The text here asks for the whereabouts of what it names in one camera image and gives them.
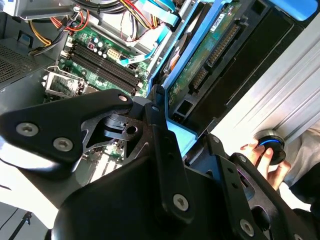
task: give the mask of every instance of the finger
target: finger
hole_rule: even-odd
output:
[[[268,182],[273,187],[274,190],[278,190],[280,184],[284,181],[287,173],[289,172],[291,165],[287,161],[281,162],[277,169],[269,172],[268,174]]]
[[[250,160],[253,165],[256,165],[259,157],[264,153],[265,146],[261,145],[252,150],[246,157]]]
[[[265,179],[267,179],[268,177],[268,169],[269,169],[269,165],[270,165],[273,154],[274,154],[274,151],[272,150],[272,148],[269,147],[261,157],[260,163],[257,167],[257,170],[259,171],[259,173],[262,174],[262,176]]]
[[[251,152],[253,149],[255,149],[258,145],[257,139],[252,139],[252,141],[249,144],[246,144],[240,148],[241,151]]]

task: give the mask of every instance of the silver screw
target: silver screw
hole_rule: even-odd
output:
[[[300,237],[298,234],[295,234],[295,235],[294,235],[294,239],[295,239],[295,240],[303,240],[303,238]]]
[[[240,226],[242,230],[250,237],[253,237],[255,235],[254,228],[251,226],[251,224],[247,220],[241,219]]]
[[[119,99],[121,101],[124,101],[124,102],[128,101],[128,99],[125,96],[122,96],[122,95],[119,95]]]
[[[152,106],[152,109],[155,110],[156,112],[159,112],[159,108],[157,108],[156,106]]]
[[[69,152],[74,147],[74,144],[68,138],[58,137],[53,141],[53,146],[61,152]]]
[[[242,162],[244,162],[244,163],[247,162],[247,159],[246,159],[244,156],[241,156],[241,155],[240,155],[239,158],[241,159]]]
[[[180,209],[183,212],[187,211],[189,208],[188,200],[179,193],[173,196],[173,203],[178,209]]]
[[[219,138],[217,138],[216,136],[213,136],[213,140],[216,142],[216,143],[219,143]]]
[[[39,128],[30,122],[22,122],[18,124],[15,130],[18,134],[21,134],[25,137],[33,137],[39,132]]]

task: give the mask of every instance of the black knob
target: black knob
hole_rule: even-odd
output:
[[[263,130],[255,134],[254,138],[258,140],[258,146],[264,145],[265,150],[272,148],[273,156],[270,165],[277,165],[285,160],[285,141],[276,131]]]

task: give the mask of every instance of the blue ring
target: blue ring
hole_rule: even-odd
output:
[[[281,142],[279,140],[271,139],[271,140],[263,141],[262,143],[259,144],[259,146],[266,144],[266,143],[280,143],[281,144]]]

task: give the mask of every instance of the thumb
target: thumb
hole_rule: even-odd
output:
[[[276,170],[268,173],[268,182],[274,190],[278,190],[280,184],[284,181],[287,173],[289,172],[291,165],[287,161],[281,162]]]

